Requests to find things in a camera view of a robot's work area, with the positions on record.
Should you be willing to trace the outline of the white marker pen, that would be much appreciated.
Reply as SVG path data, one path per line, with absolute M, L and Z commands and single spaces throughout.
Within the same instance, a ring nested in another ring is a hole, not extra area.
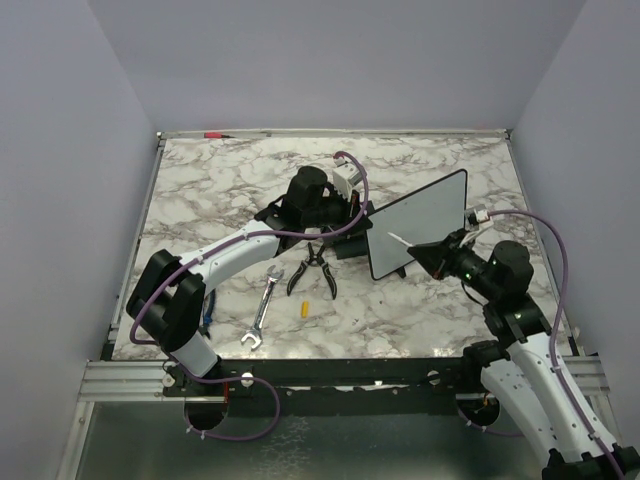
M 414 244 L 405 240 L 404 238 L 402 238 L 401 236 L 392 233 L 392 232 L 387 232 L 387 234 L 393 238 L 394 240 L 398 241 L 400 244 L 402 244 L 403 246 L 407 247 L 407 248 L 412 248 L 414 247 Z

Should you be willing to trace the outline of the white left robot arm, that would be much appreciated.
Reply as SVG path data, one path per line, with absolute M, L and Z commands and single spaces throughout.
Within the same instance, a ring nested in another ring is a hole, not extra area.
M 199 330 L 205 298 L 232 276 L 302 240 L 329 239 L 365 222 L 366 202 L 355 188 L 368 184 L 366 171 L 347 153 L 337 156 L 341 162 L 330 175 L 301 167 L 285 194 L 228 237 L 183 255 L 154 253 L 126 305 L 134 321 L 131 342 L 142 344 L 137 331 L 143 329 L 146 344 L 158 345 L 187 370 L 186 382 L 195 392 L 214 392 L 220 357 Z

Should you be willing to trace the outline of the black framed whiteboard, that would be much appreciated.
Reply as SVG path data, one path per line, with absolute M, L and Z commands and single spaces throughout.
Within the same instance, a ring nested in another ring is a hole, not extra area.
M 413 244 L 439 242 L 465 225 L 468 172 L 464 169 L 423 186 L 369 215 L 366 231 L 371 277 L 380 280 L 413 261 L 395 233 Z

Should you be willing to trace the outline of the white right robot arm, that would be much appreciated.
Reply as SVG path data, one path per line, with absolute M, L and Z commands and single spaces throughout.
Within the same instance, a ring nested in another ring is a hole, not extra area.
M 639 454 L 602 424 L 555 350 L 552 328 L 528 293 L 528 249 L 499 242 L 488 259 L 464 241 L 463 229 L 409 254 L 436 280 L 459 279 L 485 299 L 494 340 L 463 352 L 461 383 L 497 399 L 533 448 L 545 479 L 621 479 L 639 470 Z

